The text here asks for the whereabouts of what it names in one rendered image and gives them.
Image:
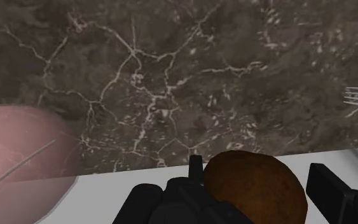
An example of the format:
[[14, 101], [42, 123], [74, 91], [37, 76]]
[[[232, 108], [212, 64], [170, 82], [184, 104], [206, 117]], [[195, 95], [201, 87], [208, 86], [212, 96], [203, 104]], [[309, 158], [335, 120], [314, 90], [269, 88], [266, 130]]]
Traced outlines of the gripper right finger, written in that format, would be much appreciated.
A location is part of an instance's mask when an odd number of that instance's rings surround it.
[[310, 164], [306, 194], [329, 224], [358, 224], [358, 190], [324, 164]]

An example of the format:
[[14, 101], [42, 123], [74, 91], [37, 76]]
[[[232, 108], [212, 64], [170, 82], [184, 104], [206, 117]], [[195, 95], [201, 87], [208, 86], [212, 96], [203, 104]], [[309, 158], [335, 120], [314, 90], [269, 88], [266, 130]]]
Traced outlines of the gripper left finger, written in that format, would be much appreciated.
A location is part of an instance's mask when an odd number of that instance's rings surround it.
[[189, 157], [188, 176], [171, 178], [165, 189], [141, 183], [132, 188], [113, 224], [253, 224], [203, 186], [203, 160]]

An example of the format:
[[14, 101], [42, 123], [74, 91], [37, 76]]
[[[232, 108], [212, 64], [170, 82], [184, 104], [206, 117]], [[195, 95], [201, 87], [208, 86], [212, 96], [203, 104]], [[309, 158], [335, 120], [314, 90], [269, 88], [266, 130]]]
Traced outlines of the brown round potato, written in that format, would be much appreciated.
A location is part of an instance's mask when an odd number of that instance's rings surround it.
[[225, 151], [210, 159], [203, 173], [206, 189], [217, 200], [232, 203], [254, 224], [305, 224], [305, 190], [277, 158]]

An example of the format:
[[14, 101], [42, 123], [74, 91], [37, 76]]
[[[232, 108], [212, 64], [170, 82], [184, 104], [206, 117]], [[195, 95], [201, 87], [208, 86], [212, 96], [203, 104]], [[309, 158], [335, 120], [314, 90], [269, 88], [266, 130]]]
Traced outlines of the pink translucent bowl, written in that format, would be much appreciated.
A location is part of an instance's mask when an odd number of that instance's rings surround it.
[[79, 141], [58, 115], [0, 106], [0, 224], [36, 224], [74, 184]]

